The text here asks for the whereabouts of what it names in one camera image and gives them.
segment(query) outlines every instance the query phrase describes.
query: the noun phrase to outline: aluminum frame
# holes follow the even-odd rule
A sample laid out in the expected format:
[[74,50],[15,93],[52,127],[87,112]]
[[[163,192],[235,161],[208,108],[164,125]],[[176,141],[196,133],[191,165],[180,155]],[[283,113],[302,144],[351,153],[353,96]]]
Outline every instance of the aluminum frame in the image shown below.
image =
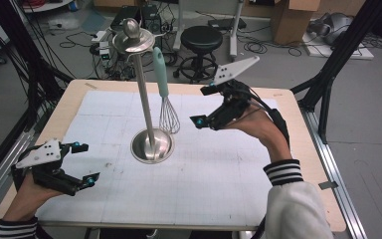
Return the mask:
[[340,211],[343,214],[343,218],[347,225],[347,230],[354,239],[366,239],[367,235],[365,234],[364,227],[362,226],[361,220],[359,219],[352,200],[350,199],[349,193],[346,189],[343,178],[340,175],[340,171],[337,167],[336,161],[334,160],[333,154],[331,153],[330,147],[328,144],[322,142],[321,136],[318,133],[317,116],[315,113],[308,112],[304,109],[301,110],[301,114],[305,119],[305,123],[308,127],[309,133],[311,134],[312,141],[314,142],[328,180],[330,182],[335,182],[338,185],[332,190],[334,196],[336,197],[337,203],[339,204]]
[[33,141],[34,134],[35,132],[33,129],[30,129],[30,131],[27,132],[22,132],[5,158],[2,160],[0,164],[0,189],[6,179],[10,176],[11,165],[17,161],[18,156],[26,150]]

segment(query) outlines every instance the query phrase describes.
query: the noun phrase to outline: white paper sheet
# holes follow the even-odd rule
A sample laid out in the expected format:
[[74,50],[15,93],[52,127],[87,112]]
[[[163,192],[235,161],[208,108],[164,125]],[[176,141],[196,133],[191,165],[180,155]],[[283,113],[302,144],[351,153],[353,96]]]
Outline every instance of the white paper sheet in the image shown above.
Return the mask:
[[[149,94],[153,125],[161,97]],[[75,197],[61,196],[38,212],[43,221],[137,225],[248,227],[260,224],[271,188],[263,173],[269,155],[260,143],[237,130],[197,129],[189,117],[208,115],[221,96],[170,95],[181,129],[165,161],[144,164],[130,151],[145,128],[139,93],[90,91],[64,137],[88,143],[69,154],[62,168],[82,178],[100,172],[95,187]],[[266,100],[272,108],[274,100]]]

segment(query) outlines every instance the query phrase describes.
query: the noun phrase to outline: black and white striped sleeve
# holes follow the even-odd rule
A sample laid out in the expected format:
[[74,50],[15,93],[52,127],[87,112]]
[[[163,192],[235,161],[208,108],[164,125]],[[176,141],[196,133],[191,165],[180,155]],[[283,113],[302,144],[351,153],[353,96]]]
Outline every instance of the black and white striped sleeve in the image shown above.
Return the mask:
[[273,186],[303,181],[299,160],[287,159],[271,163],[264,168]]
[[36,238],[37,217],[29,221],[10,222],[0,220],[0,239],[34,239]]

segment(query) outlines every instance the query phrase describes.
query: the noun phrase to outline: cardboard box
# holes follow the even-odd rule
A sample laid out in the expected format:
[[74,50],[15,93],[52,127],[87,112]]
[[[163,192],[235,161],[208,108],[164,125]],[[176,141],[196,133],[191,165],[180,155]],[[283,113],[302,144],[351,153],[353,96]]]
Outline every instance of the cardboard box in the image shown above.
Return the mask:
[[126,6],[140,6],[141,0],[94,0],[95,6],[99,9],[103,8],[120,8]]
[[270,18],[273,14],[273,9],[274,7],[272,6],[254,5],[250,4],[250,0],[245,0],[241,15],[248,17]]
[[318,10],[314,13],[314,18],[319,18],[326,12],[356,16],[364,3],[365,0],[321,0]]
[[297,46],[320,0],[282,0],[271,18],[273,40],[280,45]]

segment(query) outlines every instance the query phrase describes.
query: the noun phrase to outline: white sleeve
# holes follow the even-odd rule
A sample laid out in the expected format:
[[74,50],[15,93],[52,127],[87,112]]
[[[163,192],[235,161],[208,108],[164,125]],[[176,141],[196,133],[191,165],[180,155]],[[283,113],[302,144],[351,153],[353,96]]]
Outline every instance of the white sleeve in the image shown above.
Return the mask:
[[265,172],[274,186],[268,198],[266,238],[333,238],[321,198],[302,180],[298,160],[270,164]]

